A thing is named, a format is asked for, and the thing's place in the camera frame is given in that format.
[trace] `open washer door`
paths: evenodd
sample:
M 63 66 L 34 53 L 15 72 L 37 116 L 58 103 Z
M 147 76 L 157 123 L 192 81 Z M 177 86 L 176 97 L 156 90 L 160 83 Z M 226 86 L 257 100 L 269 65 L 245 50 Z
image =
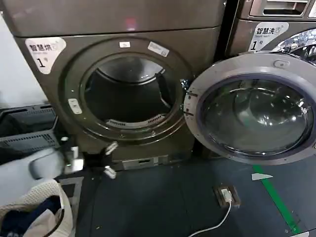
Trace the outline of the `open washer door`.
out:
M 316 66 L 279 52 L 218 62 L 190 86 L 187 125 L 210 150 L 249 164 L 284 164 L 316 153 Z

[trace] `mesh laundry bag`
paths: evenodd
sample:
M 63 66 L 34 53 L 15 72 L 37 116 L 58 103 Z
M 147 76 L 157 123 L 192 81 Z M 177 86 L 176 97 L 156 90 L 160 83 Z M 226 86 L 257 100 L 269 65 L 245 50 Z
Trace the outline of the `mesh laundry bag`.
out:
M 5 214 L 11 210 L 32 211 L 50 196 L 59 196 L 61 215 L 57 225 L 46 237 L 68 237 L 73 228 L 73 215 L 69 200 L 55 180 L 47 180 L 31 188 L 31 190 L 17 201 L 9 205 L 0 206 L 0 228 Z

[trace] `clothes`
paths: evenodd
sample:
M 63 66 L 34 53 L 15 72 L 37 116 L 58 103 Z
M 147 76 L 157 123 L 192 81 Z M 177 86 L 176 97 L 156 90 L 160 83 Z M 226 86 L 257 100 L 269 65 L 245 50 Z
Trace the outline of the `clothes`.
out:
M 60 198 L 58 196 L 51 196 L 47 198 L 44 202 L 42 202 L 32 212 L 12 210 L 4 216 L 0 236 L 20 237 L 27 231 L 30 225 L 46 210 L 50 210 L 53 215 L 55 215 L 60 208 Z
M 56 218 L 50 210 L 43 212 L 27 229 L 23 237 L 43 237 L 56 226 Z

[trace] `plastic crate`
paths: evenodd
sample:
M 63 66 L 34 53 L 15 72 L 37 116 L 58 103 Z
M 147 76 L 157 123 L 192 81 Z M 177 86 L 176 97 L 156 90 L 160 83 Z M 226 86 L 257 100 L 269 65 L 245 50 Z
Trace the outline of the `plastic crate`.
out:
M 59 148 L 58 117 L 50 105 L 4 110 L 0 114 L 0 154 L 27 155 Z

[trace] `white sticker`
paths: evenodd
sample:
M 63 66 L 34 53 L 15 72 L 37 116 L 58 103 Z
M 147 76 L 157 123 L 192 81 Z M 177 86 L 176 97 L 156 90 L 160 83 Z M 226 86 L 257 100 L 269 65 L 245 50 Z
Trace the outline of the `white sticker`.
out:
M 309 18 L 315 18 L 316 17 L 316 1 L 313 4 L 313 7 L 310 11 L 310 13 L 308 14 Z
M 130 42 L 129 41 L 120 42 L 119 47 L 120 48 L 130 48 Z
M 248 51 L 260 51 L 264 46 L 287 31 L 287 22 L 260 22 L 255 32 Z
M 25 44 L 43 74 L 50 74 L 56 58 L 66 48 L 66 42 L 60 37 L 30 38 Z
M 161 55 L 162 57 L 167 57 L 168 53 L 169 53 L 169 49 L 166 49 L 166 48 L 164 48 L 164 47 L 162 47 L 159 44 L 156 44 L 154 42 L 149 43 L 148 49 L 152 52 L 155 52 L 155 53 Z

